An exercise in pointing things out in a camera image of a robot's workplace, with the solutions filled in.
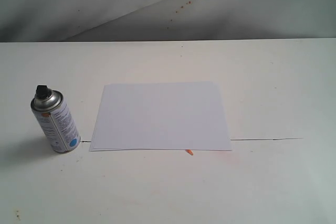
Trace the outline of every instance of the spray paint can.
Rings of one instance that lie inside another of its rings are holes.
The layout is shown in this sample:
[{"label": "spray paint can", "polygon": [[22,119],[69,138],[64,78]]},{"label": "spray paint can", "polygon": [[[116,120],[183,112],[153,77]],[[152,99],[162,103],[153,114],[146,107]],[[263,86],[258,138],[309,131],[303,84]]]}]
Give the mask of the spray paint can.
[{"label": "spray paint can", "polygon": [[80,136],[61,92],[38,85],[30,107],[55,152],[78,146]]}]

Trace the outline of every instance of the white tabletop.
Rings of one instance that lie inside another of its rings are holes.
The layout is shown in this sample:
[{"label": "white tabletop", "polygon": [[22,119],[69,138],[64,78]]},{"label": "white tabletop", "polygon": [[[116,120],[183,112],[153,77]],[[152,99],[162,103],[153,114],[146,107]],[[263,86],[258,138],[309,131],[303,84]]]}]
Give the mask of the white tabletop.
[{"label": "white tabletop", "polygon": [[[334,223],[335,52],[336,39],[0,44],[0,222]],[[61,91],[90,141],[105,84],[182,81],[221,87],[233,151],[57,154],[29,107],[36,85]]]}]

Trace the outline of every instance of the blue circle on label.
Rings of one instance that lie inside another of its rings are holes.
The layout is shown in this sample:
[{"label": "blue circle on label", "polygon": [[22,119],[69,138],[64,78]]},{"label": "blue circle on label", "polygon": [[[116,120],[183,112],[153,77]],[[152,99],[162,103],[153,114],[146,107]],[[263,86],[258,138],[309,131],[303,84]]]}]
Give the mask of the blue circle on label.
[{"label": "blue circle on label", "polygon": [[75,146],[76,144],[77,144],[77,138],[71,140],[71,142],[70,142],[70,147],[73,147],[73,146]]}]

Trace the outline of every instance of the thin black line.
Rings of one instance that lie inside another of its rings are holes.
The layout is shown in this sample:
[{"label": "thin black line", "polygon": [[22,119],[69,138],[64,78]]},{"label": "thin black line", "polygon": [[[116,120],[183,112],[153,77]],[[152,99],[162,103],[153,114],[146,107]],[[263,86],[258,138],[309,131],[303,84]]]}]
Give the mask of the thin black line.
[{"label": "thin black line", "polygon": [[295,140],[295,139],[303,139],[303,137],[266,138],[266,139],[231,139],[231,141],[278,141],[278,140]]}]

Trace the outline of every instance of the orange paint speck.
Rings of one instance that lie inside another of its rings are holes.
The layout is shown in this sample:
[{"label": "orange paint speck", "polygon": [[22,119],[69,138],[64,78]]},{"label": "orange paint speck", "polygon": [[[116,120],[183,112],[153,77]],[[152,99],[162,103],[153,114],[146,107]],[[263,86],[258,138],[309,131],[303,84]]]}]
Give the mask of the orange paint speck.
[{"label": "orange paint speck", "polygon": [[190,155],[194,156],[194,153],[191,150],[185,150],[186,152],[188,152]]}]

